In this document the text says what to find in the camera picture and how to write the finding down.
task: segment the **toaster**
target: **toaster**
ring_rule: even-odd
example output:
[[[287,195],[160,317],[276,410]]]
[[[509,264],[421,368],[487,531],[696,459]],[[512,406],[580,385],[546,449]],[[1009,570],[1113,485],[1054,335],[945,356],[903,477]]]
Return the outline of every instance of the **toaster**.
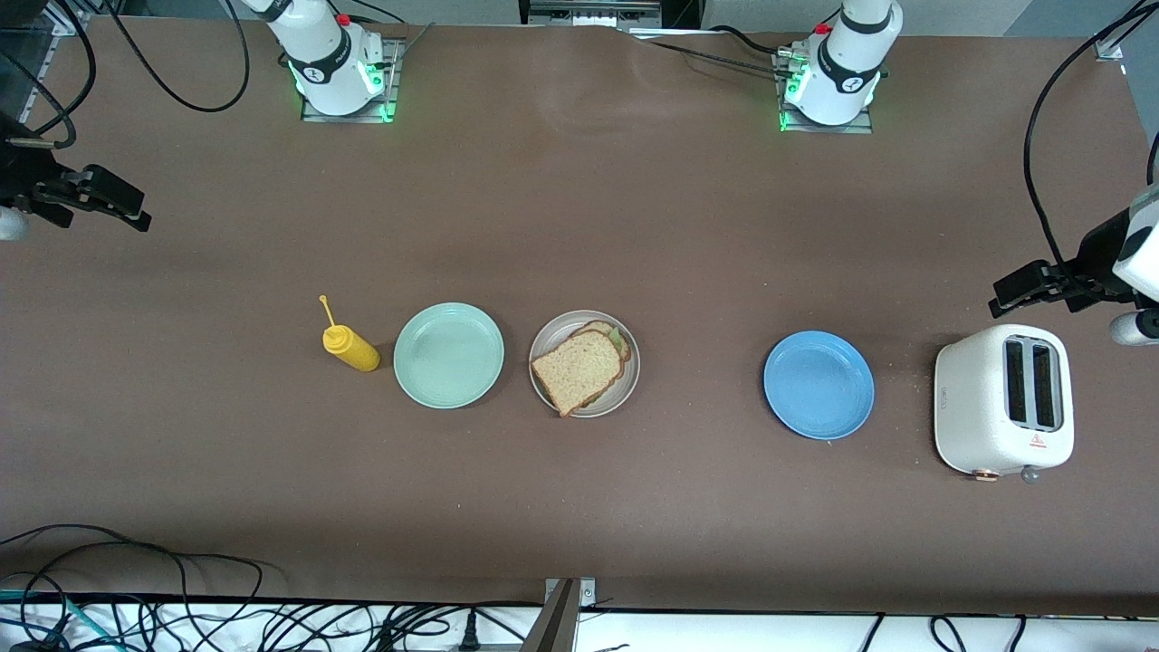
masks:
[[[993,325],[938,353],[934,441],[946,464],[982,481],[1058,467],[1074,449],[1063,343],[1033,325]]]

